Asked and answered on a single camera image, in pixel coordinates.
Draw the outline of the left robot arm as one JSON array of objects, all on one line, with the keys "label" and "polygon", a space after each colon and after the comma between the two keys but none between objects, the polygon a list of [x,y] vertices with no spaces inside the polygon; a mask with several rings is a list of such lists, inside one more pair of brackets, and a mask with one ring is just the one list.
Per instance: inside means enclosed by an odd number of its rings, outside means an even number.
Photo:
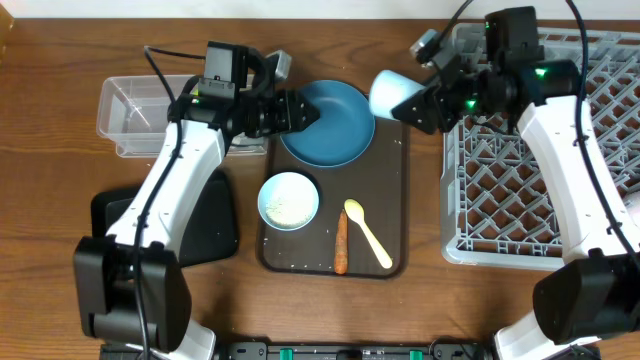
[{"label": "left robot arm", "polygon": [[299,91],[278,89],[292,58],[282,50],[211,41],[204,72],[168,94],[162,149],[129,207],[103,237],[82,238],[73,255],[85,335],[141,349],[139,358],[210,359],[214,332],[191,318],[179,264],[200,194],[243,134],[302,132],[320,114]]}]

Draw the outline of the black bin lid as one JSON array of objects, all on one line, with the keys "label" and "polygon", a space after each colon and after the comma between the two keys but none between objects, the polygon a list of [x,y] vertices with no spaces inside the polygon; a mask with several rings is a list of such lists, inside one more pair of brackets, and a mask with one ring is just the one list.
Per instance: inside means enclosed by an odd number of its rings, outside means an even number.
[{"label": "black bin lid", "polygon": [[[98,193],[91,201],[92,236],[104,237],[133,201],[141,185]],[[182,267],[223,260],[238,250],[238,226],[228,177],[215,170],[205,184],[185,229],[179,263]]]}]

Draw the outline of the light blue cup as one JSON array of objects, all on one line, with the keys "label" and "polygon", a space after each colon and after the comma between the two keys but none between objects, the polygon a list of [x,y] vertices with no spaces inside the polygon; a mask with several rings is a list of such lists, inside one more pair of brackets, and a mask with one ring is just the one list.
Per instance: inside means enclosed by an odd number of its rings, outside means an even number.
[{"label": "light blue cup", "polygon": [[403,75],[383,70],[376,76],[369,91],[370,111],[376,117],[395,120],[391,110],[424,88],[424,85]]}]

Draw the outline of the dark brown serving tray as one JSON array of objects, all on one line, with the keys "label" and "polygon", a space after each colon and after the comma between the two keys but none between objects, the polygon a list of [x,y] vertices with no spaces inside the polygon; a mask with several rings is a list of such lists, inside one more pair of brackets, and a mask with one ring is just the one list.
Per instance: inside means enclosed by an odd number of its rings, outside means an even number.
[{"label": "dark brown serving tray", "polygon": [[354,161],[339,167],[315,167],[296,159],[280,139],[269,149],[267,179],[281,172],[308,177],[319,192],[319,208],[304,227],[280,231],[260,223],[257,258],[275,272],[333,276],[339,215],[347,199],[358,201],[366,224],[392,260],[383,268],[361,227],[349,220],[348,277],[390,279],[407,263],[406,201],[408,130],[393,120],[376,119],[373,139]]}]

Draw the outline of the orange carrot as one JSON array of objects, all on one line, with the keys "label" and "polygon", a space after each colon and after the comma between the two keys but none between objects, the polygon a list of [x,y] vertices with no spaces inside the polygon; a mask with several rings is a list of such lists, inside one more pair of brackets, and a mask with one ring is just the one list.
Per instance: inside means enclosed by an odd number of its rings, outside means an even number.
[{"label": "orange carrot", "polygon": [[335,254],[334,254],[334,271],[338,275],[344,275],[348,269],[348,217],[345,210],[342,210],[338,220]]}]

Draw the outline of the clear plastic bin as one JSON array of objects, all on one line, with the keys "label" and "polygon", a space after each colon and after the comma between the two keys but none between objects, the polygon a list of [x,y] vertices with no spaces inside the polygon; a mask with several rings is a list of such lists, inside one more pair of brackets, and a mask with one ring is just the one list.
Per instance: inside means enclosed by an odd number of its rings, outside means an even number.
[{"label": "clear plastic bin", "polygon": [[170,99],[158,77],[120,76],[102,85],[96,132],[122,158],[155,158],[165,139]]}]

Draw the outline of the black rail at table edge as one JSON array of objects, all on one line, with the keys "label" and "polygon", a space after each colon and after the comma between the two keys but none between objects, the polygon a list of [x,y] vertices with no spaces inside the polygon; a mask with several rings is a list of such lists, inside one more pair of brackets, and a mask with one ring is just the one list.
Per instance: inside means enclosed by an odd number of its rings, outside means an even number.
[{"label": "black rail at table edge", "polygon": [[[142,359],[142,350],[125,345],[105,344],[100,360]],[[221,345],[214,350],[213,360],[489,360],[498,359],[488,347],[478,343],[454,344],[435,342],[420,346],[356,346],[356,345],[267,345],[238,342]],[[597,347],[572,346],[550,359],[602,359]]]}]

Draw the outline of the grey dishwasher rack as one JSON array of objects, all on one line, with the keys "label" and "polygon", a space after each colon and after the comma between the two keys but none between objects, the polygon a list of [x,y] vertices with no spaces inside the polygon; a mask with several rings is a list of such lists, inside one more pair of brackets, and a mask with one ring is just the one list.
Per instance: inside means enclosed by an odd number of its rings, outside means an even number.
[{"label": "grey dishwasher rack", "polygon": [[[639,36],[588,33],[593,127],[621,195],[639,189]],[[504,115],[460,121],[444,137],[442,254],[453,264],[562,267],[559,227],[534,156]]]}]

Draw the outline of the small bowl with rice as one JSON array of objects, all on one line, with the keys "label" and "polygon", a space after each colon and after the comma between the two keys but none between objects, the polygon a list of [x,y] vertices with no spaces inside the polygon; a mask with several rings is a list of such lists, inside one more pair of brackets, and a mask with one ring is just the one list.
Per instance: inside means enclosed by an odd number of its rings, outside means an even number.
[{"label": "small bowl with rice", "polygon": [[315,184],[297,172],[281,172],[262,185],[257,208],[262,220],[279,231],[295,231],[306,226],[320,204]]}]

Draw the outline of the pale yellow spoon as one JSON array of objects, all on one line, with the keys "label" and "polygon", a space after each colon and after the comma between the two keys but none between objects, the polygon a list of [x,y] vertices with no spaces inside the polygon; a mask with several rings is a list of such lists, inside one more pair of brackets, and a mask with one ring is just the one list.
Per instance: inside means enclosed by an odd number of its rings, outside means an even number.
[{"label": "pale yellow spoon", "polygon": [[344,210],[348,218],[361,228],[379,264],[384,269],[390,269],[393,260],[367,225],[362,205],[354,199],[347,199],[344,202]]}]

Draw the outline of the large blue bowl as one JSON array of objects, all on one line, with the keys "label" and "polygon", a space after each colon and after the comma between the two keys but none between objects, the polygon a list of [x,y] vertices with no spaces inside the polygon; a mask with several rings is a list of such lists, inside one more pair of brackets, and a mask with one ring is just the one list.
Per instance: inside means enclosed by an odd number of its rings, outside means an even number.
[{"label": "large blue bowl", "polygon": [[320,118],[302,132],[281,137],[291,155],[315,167],[331,168],[346,165],[366,151],[376,120],[362,92],[336,80],[314,81],[300,92],[319,110]]}]

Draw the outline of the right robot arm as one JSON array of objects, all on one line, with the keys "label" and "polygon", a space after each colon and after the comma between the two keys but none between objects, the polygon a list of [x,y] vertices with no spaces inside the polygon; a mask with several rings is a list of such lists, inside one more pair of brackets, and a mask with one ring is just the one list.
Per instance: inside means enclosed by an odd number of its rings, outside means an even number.
[{"label": "right robot arm", "polygon": [[434,134],[505,112],[538,164],[564,264],[535,285],[532,311],[495,334],[494,357],[549,359],[637,331],[639,229],[593,135],[587,64],[546,59],[531,6],[490,13],[484,29],[489,68],[475,73],[443,33],[424,34],[411,52],[435,74],[404,82],[381,115]]}]

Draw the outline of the pink cup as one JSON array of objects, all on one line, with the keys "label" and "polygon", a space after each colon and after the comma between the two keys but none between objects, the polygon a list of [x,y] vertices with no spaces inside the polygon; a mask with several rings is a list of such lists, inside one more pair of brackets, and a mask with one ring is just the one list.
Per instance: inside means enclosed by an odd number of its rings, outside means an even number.
[{"label": "pink cup", "polygon": [[623,199],[623,203],[627,209],[627,213],[633,220],[634,224],[640,226],[640,192],[636,191],[628,193]]}]

